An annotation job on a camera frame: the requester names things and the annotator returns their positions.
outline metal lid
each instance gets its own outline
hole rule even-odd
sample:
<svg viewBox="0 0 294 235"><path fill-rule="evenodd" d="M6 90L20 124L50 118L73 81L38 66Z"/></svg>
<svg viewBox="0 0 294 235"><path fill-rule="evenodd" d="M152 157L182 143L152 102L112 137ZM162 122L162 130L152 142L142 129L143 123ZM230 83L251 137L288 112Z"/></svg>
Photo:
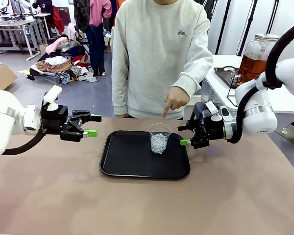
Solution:
<svg viewBox="0 0 294 235"><path fill-rule="evenodd" d="M255 39L266 42L277 42L280 39L280 36L269 33L257 33Z"/></svg>

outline grey floor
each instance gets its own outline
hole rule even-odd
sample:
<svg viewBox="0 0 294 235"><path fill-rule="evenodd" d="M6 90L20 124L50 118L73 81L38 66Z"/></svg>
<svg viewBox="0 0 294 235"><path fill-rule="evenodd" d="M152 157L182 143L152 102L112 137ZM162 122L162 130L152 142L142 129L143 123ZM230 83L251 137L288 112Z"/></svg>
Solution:
<svg viewBox="0 0 294 235"><path fill-rule="evenodd" d="M21 52L4 52L0 55L0 62L7 64L19 77L7 90L13 93L23 106L28 104L40 106L44 93L53 84L44 80L30 81L25 78L25 75L17 73L18 71L29 69L39 58L37 57L27 62L25 61L27 57L28 54L22 54ZM112 117L111 54L106 53L105 57L108 76L98 77L98 81L95 83L75 81L63 85L63 91L58 103L68 106L70 111L74 109L90 110L92 113L103 117ZM198 94L202 94L209 89L209 85L204 83L203 89ZM277 114L277 117L279 127L286 127L290 124L290 120L294 120L294 115L289 114ZM294 145L277 133L271 133L269 136L294 166Z"/></svg>

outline plastic cup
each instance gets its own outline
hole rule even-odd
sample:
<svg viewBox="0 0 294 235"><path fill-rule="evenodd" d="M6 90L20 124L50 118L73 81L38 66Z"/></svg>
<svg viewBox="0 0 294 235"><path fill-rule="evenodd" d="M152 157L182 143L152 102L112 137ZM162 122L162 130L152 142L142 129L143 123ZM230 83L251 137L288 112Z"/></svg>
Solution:
<svg viewBox="0 0 294 235"><path fill-rule="evenodd" d="M151 150L155 154L163 154L167 148L171 128L166 124L153 124L149 127Z"/></svg>

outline brown liquid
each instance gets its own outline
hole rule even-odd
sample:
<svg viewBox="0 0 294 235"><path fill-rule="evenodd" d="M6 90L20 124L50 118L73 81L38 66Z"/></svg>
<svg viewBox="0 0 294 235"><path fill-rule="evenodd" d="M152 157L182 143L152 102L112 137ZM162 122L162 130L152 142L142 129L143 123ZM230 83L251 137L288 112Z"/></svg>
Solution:
<svg viewBox="0 0 294 235"><path fill-rule="evenodd" d="M242 75L241 82L237 83L241 85L245 82L253 80L262 72L266 71L267 61L264 60L253 60L247 56L243 56L239 74Z"/></svg>

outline glass jar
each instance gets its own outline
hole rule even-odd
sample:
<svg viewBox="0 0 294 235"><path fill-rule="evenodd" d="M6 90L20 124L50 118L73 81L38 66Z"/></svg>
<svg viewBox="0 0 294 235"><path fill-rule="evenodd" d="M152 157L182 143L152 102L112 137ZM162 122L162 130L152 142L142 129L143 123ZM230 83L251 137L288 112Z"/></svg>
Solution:
<svg viewBox="0 0 294 235"><path fill-rule="evenodd" d="M279 38L273 34L259 33L247 44L239 70L242 77L238 85L254 79L266 70L268 56Z"/></svg>

